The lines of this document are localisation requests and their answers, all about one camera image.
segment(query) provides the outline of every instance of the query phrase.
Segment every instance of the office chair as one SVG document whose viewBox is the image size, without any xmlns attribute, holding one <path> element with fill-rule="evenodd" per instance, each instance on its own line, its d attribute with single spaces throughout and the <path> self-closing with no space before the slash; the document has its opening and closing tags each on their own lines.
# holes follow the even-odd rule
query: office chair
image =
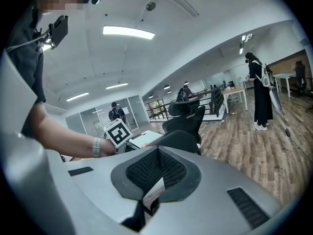
<svg viewBox="0 0 313 235">
<path fill-rule="evenodd" d="M 195 138 L 198 144 L 201 144 L 201 136 L 198 131 L 205 114 L 205 106 L 199 107 L 201 98 L 202 96 L 199 96 L 192 101 L 172 102 L 168 112 L 174 118 L 163 123 L 163 130 L 166 133 L 176 130 L 186 131 Z"/>
</svg>

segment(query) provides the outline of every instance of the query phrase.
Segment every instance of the table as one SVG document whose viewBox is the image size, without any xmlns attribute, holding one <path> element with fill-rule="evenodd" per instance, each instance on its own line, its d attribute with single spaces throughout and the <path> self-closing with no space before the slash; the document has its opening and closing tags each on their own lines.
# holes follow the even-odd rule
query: table
<svg viewBox="0 0 313 235">
<path fill-rule="evenodd" d="M 230 89 L 230 90 L 223 91 L 224 104 L 225 104 L 226 112 L 227 112 L 227 113 L 228 113 L 228 105 L 227 105 L 228 96 L 229 96 L 229 95 L 232 95 L 232 94 L 235 94 L 235 93 L 239 93 L 240 102 L 242 103 L 243 101 L 242 101 L 241 94 L 240 94 L 241 92 L 244 94 L 246 111 L 248 110 L 248 106 L 247 106 L 247 103 L 246 103 L 246 92 L 245 92 L 245 89 L 239 87 L 239 88 L 234 88 L 234 89 Z"/>
<path fill-rule="evenodd" d="M 146 144 L 149 144 L 162 136 L 163 136 L 162 134 L 157 132 L 145 131 L 141 133 L 140 136 L 135 137 L 134 139 L 129 139 L 129 142 L 140 149 L 144 147 Z"/>
<path fill-rule="evenodd" d="M 277 74 L 277 75 L 273 75 L 273 77 L 275 78 L 276 81 L 276 88 L 277 88 L 277 92 L 281 92 L 282 91 L 282 84 L 280 82 L 280 79 L 285 79 L 286 80 L 286 84 L 287 84 L 287 91 L 288 91 L 288 97 L 290 97 L 290 87 L 289 87 L 289 81 L 288 79 L 291 77 L 296 76 L 295 73 L 281 73 L 281 74 Z"/>
<path fill-rule="evenodd" d="M 252 84 L 253 84 L 253 82 L 250 82 L 249 80 L 246 80 L 246 81 L 244 81 L 244 82 L 243 82 L 244 87 L 245 87 L 245 90 L 246 90 L 246 83 L 249 83 L 249 84 L 250 84 L 250 87 L 249 87 L 249 88 L 254 87 L 254 85 L 252 85 Z"/>
</svg>

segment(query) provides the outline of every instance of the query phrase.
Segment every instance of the backpack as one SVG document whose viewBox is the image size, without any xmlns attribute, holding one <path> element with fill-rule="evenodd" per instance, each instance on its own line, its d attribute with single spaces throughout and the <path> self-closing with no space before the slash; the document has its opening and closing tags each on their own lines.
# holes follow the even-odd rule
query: backpack
<svg viewBox="0 0 313 235">
<path fill-rule="evenodd" d="M 117 107 L 116 107 L 116 108 L 113 108 L 113 109 L 111 110 L 111 112 L 112 112 L 112 120 L 116 120 L 117 118 L 122 119 L 120 113 L 118 113 L 117 110 L 118 110 Z"/>
<path fill-rule="evenodd" d="M 260 65 L 256 60 L 253 60 L 252 62 Z M 260 65 L 260 66 L 262 67 L 262 72 L 261 72 L 262 76 L 261 76 L 261 78 L 259 78 L 259 76 L 257 74 L 255 74 L 255 76 L 261 81 L 261 83 L 264 87 L 270 87 L 270 79 L 268 76 L 268 72 L 262 65 Z"/>
<path fill-rule="evenodd" d="M 177 95 L 177 100 L 176 101 L 184 101 L 184 98 L 186 97 L 186 92 L 184 90 L 184 88 L 181 88 L 178 92 Z"/>
</svg>

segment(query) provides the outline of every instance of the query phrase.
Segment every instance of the wooden floor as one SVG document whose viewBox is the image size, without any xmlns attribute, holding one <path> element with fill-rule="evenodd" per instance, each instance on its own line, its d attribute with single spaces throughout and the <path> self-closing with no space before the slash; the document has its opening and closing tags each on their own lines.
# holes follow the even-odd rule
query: wooden floor
<svg viewBox="0 0 313 235">
<path fill-rule="evenodd" d="M 291 138 L 313 158 L 313 105 L 307 97 L 279 94 Z M 273 109 L 274 120 L 267 131 L 254 128 L 254 91 L 247 91 L 248 111 L 244 105 L 229 103 L 223 122 L 203 123 L 200 127 L 203 156 L 228 163 L 249 176 L 279 199 L 283 205 L 299 196 L 311 174 L 310 160 L 285 134 L 283 117 Z M 164 133 L 162 123 L 150 123 L 150 129 Z"/>
</svg>

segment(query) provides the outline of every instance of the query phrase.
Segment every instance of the paper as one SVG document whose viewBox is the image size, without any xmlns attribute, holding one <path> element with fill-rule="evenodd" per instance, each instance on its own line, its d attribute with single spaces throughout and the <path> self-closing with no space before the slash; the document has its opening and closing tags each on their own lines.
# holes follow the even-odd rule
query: paper
<svg viewBox="0 0 313 235">
<path fill-rule="evenodd" d="M 128 108 L 127 108 L 127 107 L 122 108 L 122 110 L 124 111 L 125 114 L 129 114 L 129 111 L 128 111 Z"/>
</svg>

